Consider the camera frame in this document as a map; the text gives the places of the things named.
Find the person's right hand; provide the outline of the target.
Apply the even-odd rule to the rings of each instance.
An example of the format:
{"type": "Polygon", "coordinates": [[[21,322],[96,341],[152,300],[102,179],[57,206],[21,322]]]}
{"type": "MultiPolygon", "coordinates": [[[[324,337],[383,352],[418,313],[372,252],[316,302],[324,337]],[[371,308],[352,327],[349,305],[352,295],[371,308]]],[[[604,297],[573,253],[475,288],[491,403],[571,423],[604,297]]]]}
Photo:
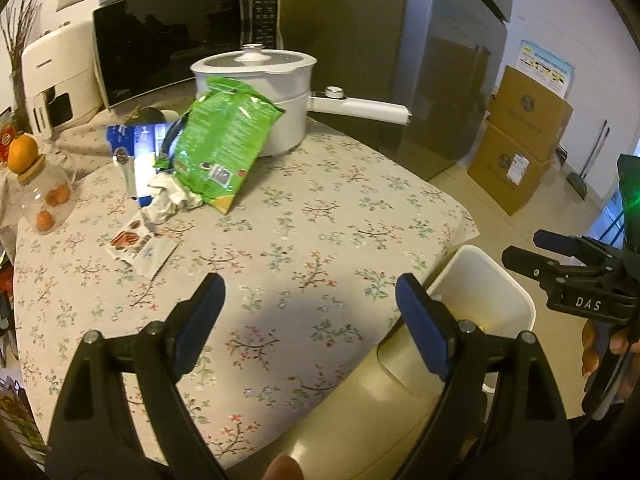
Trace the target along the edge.
{"type": "MultiPolygon", "coordinates": [[[[588,378],[595,373],[600,365],[600,354],[596,348],[596,342],[601,331],[593,320],[585,322],[582,328],[582,377],[588,378]]],[[[629,364],[625,378],[620,382],[616,396],[620,400],[626,401],[639,380],[639,343],[635,342],[632,346],[627,340],[628,330],[619,330],[611,336],[608,348],[616,356],[623,356],[627,350],[632,354],[631,363],[629,364]]]]}

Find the person's left hand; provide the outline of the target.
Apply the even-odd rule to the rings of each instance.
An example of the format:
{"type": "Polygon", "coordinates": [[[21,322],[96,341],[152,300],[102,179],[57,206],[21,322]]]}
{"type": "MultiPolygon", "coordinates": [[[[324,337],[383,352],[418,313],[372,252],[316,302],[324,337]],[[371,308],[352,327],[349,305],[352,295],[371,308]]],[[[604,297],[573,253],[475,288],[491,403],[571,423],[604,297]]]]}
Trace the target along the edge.
{"type": "Polygon", "coordinates": [[[262,480],[304,480],[304,474],[293,457],[281,454],[267,467],[262,480]]]}

